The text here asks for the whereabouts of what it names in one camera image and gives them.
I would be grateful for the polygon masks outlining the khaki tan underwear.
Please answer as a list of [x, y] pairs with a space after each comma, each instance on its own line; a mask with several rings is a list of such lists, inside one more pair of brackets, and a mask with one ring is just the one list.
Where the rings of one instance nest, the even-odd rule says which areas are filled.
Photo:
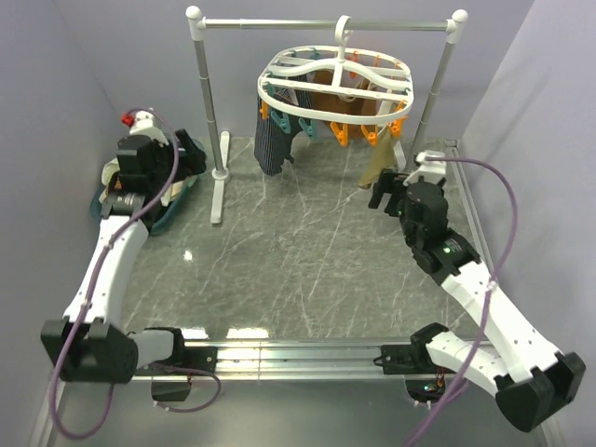
[[370, 189], [376, 183], [384, 169], [395, 169], [398, 166], [394, 145], [398, 142], [389, 130], [383, 130], [372, 148], [368, 166], [358, 181], [359, 189]]

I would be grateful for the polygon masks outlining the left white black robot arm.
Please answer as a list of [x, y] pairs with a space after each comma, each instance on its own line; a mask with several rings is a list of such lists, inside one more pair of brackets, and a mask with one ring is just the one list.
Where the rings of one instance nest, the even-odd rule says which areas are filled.
[[54, 372], [64, 382], [126, 384], [155, 363], [166, 374], [181, 372], [188, 353], [178, 328], [153, 327], [127, 334], [120, 328], [122, 303], [141, 247], [166, 227], [183, 194], [156, 195], [168, 178], [182, 190], [206, 169], [202, 145], [185, 129], [165, 136], [129, 134], [117, 145], [115, 173], [100, 204], [100, 233], [92, 260], [73, 301], [41, 330]]

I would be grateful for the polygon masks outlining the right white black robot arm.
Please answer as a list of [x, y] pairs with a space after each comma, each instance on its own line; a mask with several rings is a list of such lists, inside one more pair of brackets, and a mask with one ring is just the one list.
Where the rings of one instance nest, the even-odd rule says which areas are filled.
[[530, 432], [576, 397], [586, 365], [545, 338], [497, 286], [474, 247], [448, 225], [443, 181], [410, 182], [385, 169], [374, 184], [369, 206], [389, 198], [385, 212], [400, 221], [416, 264], [479, 325], [495, 352], [489, 354], [440, 323], [415, 332], [408, 348], [384, 345], [386, 374], [463, 371], [465, 378], [494, 396], [500, 412], [519, 431]]

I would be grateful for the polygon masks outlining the white round clip hanger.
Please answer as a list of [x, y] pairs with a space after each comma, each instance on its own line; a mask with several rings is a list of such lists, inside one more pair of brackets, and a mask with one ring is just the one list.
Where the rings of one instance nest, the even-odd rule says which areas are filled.
[[[312, 122], [330, 124], [332, 134], [345, 146], [351, 126], [359, 127], [372, 146], [379, 128], [402, 124], [413, 106], [413, 77], [404, 62], [362, 48], [349, 48], [351, 18], [344, 15], [334, 29], [333, 46], [291, 47], [280, 51], [257, 80], [259, 116], [272, 120], [282, 132], [291, 131], [296, 118], [300, 129], [316, 138]], [[300, 93], [322, 94], [337, 100], [373, 102], [376, 109], [364, 115], [326, 111], [315, 104], [301, 105]]]

